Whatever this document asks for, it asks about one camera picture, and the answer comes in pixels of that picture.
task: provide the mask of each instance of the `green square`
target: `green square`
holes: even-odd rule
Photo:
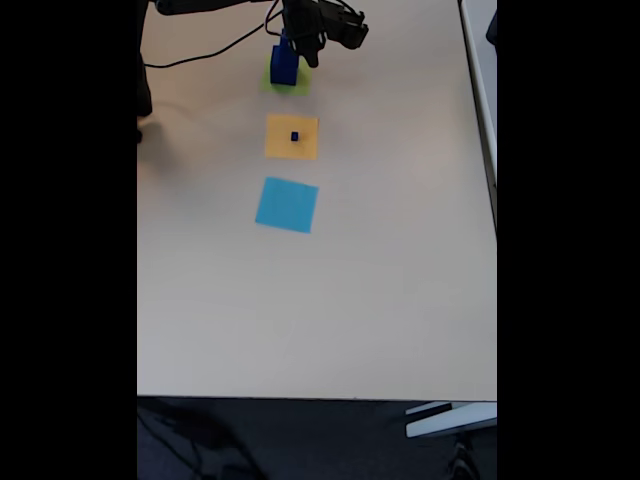
[[[282,93],[284,95],[309,95],[311,90],[311,68],[304,57],[300,57],[298,64],[298,77],[295,85],[279,85],[271,83],[271,55],[267,57],[264,74],[260,81],[260,90],[263,92]]]

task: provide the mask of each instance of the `white table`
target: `white table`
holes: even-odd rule
[[[138,394],[496,400],[497,243],[458,5],[352,3],[369,35],[320,52],[308,97],[259,91],[266,34],[148,70]],[[150,8],[144,59],[215,51],[264,11]],[[318,160],[266,159],[268,113],[319,117]],[[320,188],[313,233],[254,223],[266,176]]]

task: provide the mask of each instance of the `paper square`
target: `paper square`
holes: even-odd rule
[[[311,233],[318,187],[267,177],[262,189],[256,223]]]
[[[271,55],[267,57],[264,73],[260,80],[260,90],[263,92],[275,92],[284,95],[304,96],[311,90],[311,67],[304,57],[298,62],[298,76],[295,85],[279,85],[271,83]]]
[[[298,132],[297,142],[291,132]],[[296,115],[267,115],[265,156],[316,160],[318,158],[318,119]]]

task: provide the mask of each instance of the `dark floor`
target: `dark floor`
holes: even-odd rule
[[[446,480],[454,436],[408,439],[404,411],[417,402],[171,399],[233,429],[269,480]],[[187,440],[141,414],[149,427],[195,463]],[[497,478],[496,428],[469,433],[482,480]],[[234,451],[200,449],[203,473],[243,465]],[[138,422],[138,478],[189,480],[192,472]]]

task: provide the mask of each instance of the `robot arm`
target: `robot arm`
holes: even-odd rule
[[[268,0],[155,0],[156,9],[163,15],[212,12],[247,2]],[[346,10],[327,0],[282,0],[283,21],[291,49],[305,58],[311,68],[318,66],[318,52],[327,39],[354,50],[364,40],[369,27],[364,13]]]

